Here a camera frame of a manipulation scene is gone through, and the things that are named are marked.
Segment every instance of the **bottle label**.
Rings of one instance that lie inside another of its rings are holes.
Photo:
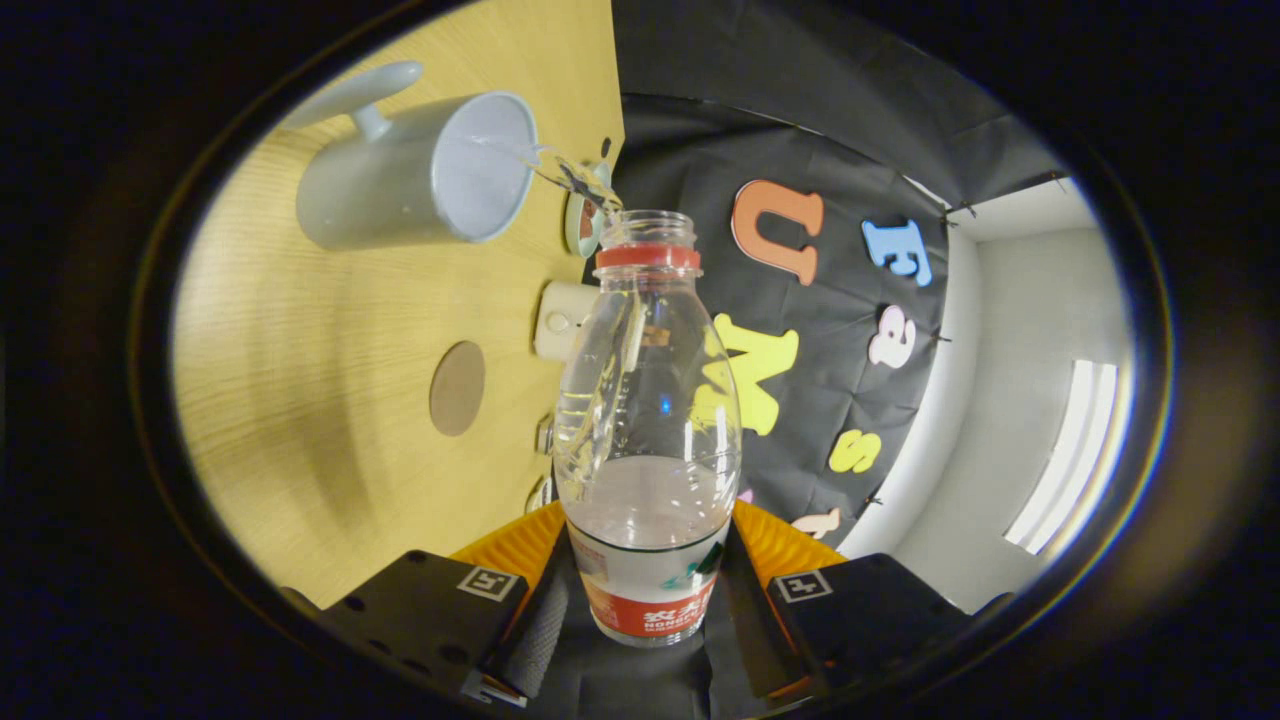
[[[727,520],[691,544],[641,551],[603,543],[568,523],[595,618],[613,630],[644,638],[671,635],[701,620],[726,536]]]

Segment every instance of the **mug handle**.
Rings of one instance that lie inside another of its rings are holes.
[[[392,63],[346,79],[323,90],[289,113],[280,127],[301,129],[335,115],[351,115],[366,141],[384,136],[392,122],[383,117],[374,102],[390,97],[422,77],[422,63]]]

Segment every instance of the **mug rim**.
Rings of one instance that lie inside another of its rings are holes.
[[[431,152],[431,178],[433,178],[433,182],[430,183],[431,184],[431,200],[435,204],[436,213],[439,214],[439,218],[449,228],[449,232],[454,237],[457,237],[458,240],[462,240],[465,242],[474,242],[474,243],[488,242],[488,241],[498,237],[499,234],[507,232],[507,229],[511,228],[512,223],[516,222],[516,218],[520,215],[520,211],[525,208],[525,200],[529,197],[529,188],[534,183],[534,170],[532,170],[532,168],[525,167],[525,177],[521,181],[521,187],[520,187],[518,197],[511,205],[509,210],[503,217],[502,222],[498,223],[494,227],[493,231],[489,231],[489,232],[485,232],[485,233],[481,233],[481,234],[474,234],[474,233],[463,232],[458,227],[458,224],[454,222],[454,219],[449,217],[448,208],[445,208],[445,205],[440,201],[442,199],[440,199],[440,193],[439,193],[439,183],[435,182],[436,170],[438,170],[436,163],[439,163],[439,159],[440,159],[440,155],[439,155],[439,151],[438,151],[439,150],[440,140],[443,140],[445,136],[448,136],[448,133],[454,128],[454,124],[457,122],[460,122],[458,120],[458,115],[461,115],[463,110],[466,110],[471,105],[475,105],[475,104],[479,104],[479,102],[493,101],[495,99],[504,99],[504,100],[511,100],[512,102],[515,102],[516,108],[520,109],[521,118],[524,118],[524,120],[525,120],[525,127],[529,131],[530,142],[536,145],[538,143],[538,122],[534,119],[534,110],[529,106],[529,102],[525,101],[525,99],[521,97],[520,95],[516,95],[515,92],[507,92],[507,91],[503,91],[503,90],[495,90],[495,91],[490,91],[490,92],[481,92],[479,95],[474,95],[474,96],[468,97],[467,100],[465,100],[461,105],[458,105],[457,109],[454,109],[449,114],[449,118],[444,122],[444,126],[440,128],[440,133],[436,137],[436,151]]]

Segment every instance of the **plastic water bottle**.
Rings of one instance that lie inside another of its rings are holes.
[[[591,614],[635,647],[698,632],[737,495],[737,392],[694,291],[694,240],[680,213],[613,219],[556,409],[556,483]]]

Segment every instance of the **wooden table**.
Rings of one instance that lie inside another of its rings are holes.
[[[343,77],[397,60],[424,77],[379,106],[508,90],[539,138],[580,159],[622,146],[608,0],[485,0],[417,28]],[[195,238],[175,315],[174,383],[201,483],[275,583],[325,607],[399,553],[451,553],[517,518],[549,459],[534,450],[562,365],[532,352],[541,288],[576,282],[566,195],[535,182],[486,245],[330,252],[294,217],[335,118],[268,135]],[[475,424],[433,425],[429,391],[460,341],[484,351]]]

